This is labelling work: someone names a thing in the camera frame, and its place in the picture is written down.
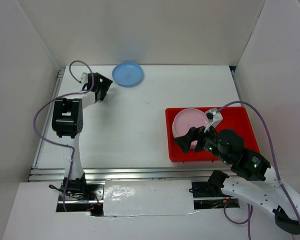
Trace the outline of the pink plate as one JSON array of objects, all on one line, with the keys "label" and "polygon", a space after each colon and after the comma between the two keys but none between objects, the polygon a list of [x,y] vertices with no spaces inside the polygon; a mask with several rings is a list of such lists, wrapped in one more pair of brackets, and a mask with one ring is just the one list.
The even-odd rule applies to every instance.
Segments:
[{"label": "pink plate", "polygon": [[[181,110],[174,118],[173,125],[179,136],[184,136],[191,127],[206,127],[209,120],[206,114],[196,108],[186,108]],[[197,141],[193,141],[190,149],[196,147]]]}]

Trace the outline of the blue plate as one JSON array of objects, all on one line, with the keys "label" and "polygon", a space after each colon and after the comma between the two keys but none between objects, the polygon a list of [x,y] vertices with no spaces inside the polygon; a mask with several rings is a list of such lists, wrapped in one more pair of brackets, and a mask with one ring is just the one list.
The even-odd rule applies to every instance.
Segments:
[{"label": "blue plate", "polygon": [[142,67],[135,62],[123,62],[112,70],[113,81],[123,87],[133,87],[144,78]]}]

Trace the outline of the cream white plate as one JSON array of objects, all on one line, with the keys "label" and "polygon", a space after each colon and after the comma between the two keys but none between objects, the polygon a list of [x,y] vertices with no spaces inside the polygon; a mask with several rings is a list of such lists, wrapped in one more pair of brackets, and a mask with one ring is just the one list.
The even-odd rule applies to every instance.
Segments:
[{"label": "cream white plate", "polygon": [[173,135],[173,137],[174,138],[178,138],[179,134],[177,133],[174,124],[172,125],[171,129],[172,129],[172,135]]}]

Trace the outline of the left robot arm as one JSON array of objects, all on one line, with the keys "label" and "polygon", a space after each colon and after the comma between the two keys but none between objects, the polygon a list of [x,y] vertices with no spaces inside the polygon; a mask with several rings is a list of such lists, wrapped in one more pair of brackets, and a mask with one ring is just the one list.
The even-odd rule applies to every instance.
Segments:
[{"label": "left robot arm", "polygon": [[83,110],[103,101],[110,89],[112,80],[96,73],[83,73],[82,90],[79,93],[56,98],[52,115],[52,130],[63,147],[64,179],[62,192],[72,194],[76,199],[87,197],[85,172],[81,163],[79,138],[84,127]]}]

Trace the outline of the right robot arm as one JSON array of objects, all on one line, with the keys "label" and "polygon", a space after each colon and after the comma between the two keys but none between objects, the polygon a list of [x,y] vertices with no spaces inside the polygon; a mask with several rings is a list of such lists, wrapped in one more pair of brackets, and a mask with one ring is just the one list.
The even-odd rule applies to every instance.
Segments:
[{"label": "right robot arm", "polygon": [[231,129],[217,132],[213,127],[191,127],[184,136],[174,139],[183,153],[196,141],[195,152],[207,151],[226,165],[238,177],[251,182],[259,190],[239,183],[226,173],[215,170],[207,181],[213,196],[220,194],[242,199],[260,208],[282,230],[300,235],[300,194],[277,177],[275,168],[260,153],[244,146],[244,139]]}]

